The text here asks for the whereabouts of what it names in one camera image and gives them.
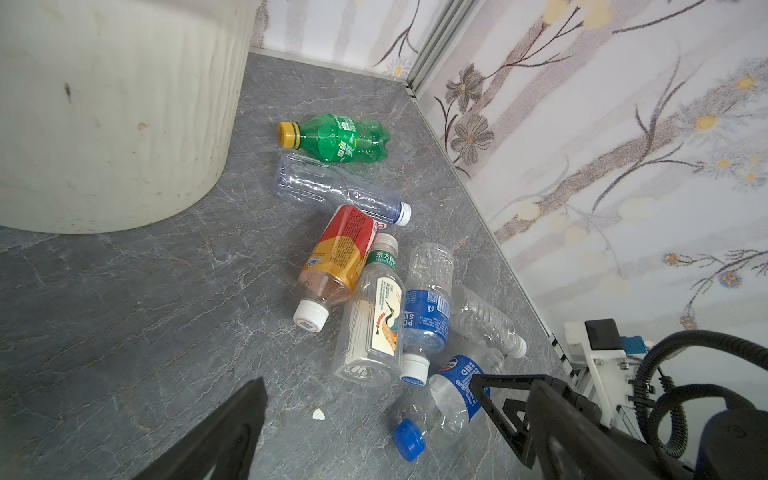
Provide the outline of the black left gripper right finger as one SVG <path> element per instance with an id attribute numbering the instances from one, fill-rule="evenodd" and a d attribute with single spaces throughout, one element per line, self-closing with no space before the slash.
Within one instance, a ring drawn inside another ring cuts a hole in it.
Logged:
<path id="1" fill-rule="evenodd" d="M 568 383 L 543 374 L 475 375 L 470 391 L 526 467 L 546 479 L 692 479 L 665 470 L 651 447 L 600 424 L 601 409 Z"/>

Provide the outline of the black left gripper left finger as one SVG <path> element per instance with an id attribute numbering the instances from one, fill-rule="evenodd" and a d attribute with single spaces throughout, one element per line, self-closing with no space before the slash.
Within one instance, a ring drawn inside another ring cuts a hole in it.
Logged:
<path id="1" fill-rule="evenodd" d="M 268 405 L 264 379 L 246 382 L 138 479 L 247 479 Z"/>

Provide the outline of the pepsi bottle blue cap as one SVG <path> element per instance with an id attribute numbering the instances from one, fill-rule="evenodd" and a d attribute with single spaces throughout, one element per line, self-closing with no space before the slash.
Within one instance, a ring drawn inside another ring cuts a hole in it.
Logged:
<path id="1" fill-rule="evenodd" d="M 502 372 L 504 356 L 495 349 L 452 357 L 423 387 L 410 389 L 395 403 L 392 438 L 400 456 L 416 461 L 428 450 L 445 450 L 469 430 L 482 410 L 470 383 L 476 375 Z"/>

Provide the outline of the blue label bottle white cap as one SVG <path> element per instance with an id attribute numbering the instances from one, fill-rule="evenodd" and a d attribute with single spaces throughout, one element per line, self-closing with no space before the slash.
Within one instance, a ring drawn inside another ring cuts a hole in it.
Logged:
<path id="1" fill-rule="evenodd" d="M 454 266 L 441 244 L 422 243 L 411 253 L 398 333 L 400 379 L 408 385 L 426 384 L 431 360 L 447 344 Z"/>

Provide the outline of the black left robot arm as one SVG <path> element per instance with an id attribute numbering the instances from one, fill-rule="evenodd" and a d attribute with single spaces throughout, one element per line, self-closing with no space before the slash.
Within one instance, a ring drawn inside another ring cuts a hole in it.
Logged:
<path id="1" fill-rule="evenodd" d="M 599 409 L 549 375 L 478 375 L 470 390 L 519 460 L 547 479 L 764 479 L 767 414 L 731 408 L 705 425 L 696 465 L 664 469 L 653 448 L 597 424 Z M 141 479 L 246 479 L 265 421 L 263 379 L 246 382 L 139 473 Z"/>

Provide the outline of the cream plastic waste bin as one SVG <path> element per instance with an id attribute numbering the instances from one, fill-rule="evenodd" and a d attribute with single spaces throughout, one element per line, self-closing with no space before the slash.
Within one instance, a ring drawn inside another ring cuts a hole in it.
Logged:
<path id="1" fill-rule="evenodd" d="M 3 2 L 2 225 L 115 232 L 201 200 L 226 165 L 257 9 Z"/>

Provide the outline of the clear ribbed bottle white cap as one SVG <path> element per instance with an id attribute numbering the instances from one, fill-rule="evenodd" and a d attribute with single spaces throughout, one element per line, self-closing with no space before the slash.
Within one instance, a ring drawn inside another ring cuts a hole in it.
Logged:
<path id="1" fill-rule="evenodd" d="M 465 338 L 521 359 L 527 342 L 516 333 L 512 320 L 466 286 L 457 284 L 451 293 L 451 328 Z"/>

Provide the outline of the clear bottle green white label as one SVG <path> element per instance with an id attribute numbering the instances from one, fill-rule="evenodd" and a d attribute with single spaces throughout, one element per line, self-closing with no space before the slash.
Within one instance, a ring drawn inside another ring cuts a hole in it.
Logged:
<path id="1" fill-rule="evenodd" d="M 331 368 L 343 380 L 376 387 L 399 375 L 404 283 L 397 275 L 398 252 L 395 237 L 379 233 L 344 305 Z"/>

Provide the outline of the red yellow label tea bottle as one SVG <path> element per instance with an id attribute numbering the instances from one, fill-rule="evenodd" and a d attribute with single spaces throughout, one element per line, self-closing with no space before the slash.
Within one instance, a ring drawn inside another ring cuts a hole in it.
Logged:
<path id="1" fill-rule="evenodd" d="M 376 233 L 375 220 L 357 207 L 335 211 L 299 275 L 303 294 L 293 315 L 297 326 L 321 331 L 333 308 L 350 298 Z"/>

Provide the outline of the clear crushed bottle white cap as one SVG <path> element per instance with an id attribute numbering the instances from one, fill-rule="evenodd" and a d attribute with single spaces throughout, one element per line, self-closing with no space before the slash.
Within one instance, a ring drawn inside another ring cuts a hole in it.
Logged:
<path id="1" fill-rule="evenodd" d="M 273 190 L 282 200 L 328 214 L 352 205 L 387 225 L 406 226 L 412 218 L 411 206 L 389 187 L 295 153 L 280 156 Z"/>

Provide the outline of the green bottle yellow cap right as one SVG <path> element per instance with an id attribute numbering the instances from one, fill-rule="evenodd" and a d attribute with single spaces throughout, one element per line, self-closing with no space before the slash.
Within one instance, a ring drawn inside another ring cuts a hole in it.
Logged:
<path id="1" fill-rule="evenodd" d="M 304 124 L 280 122 L 281 148 L 302 151 L 325 163 L 376 163 L 388 158 L 390 133 L 373 120 L 335 114 L 317 115 Z"/>

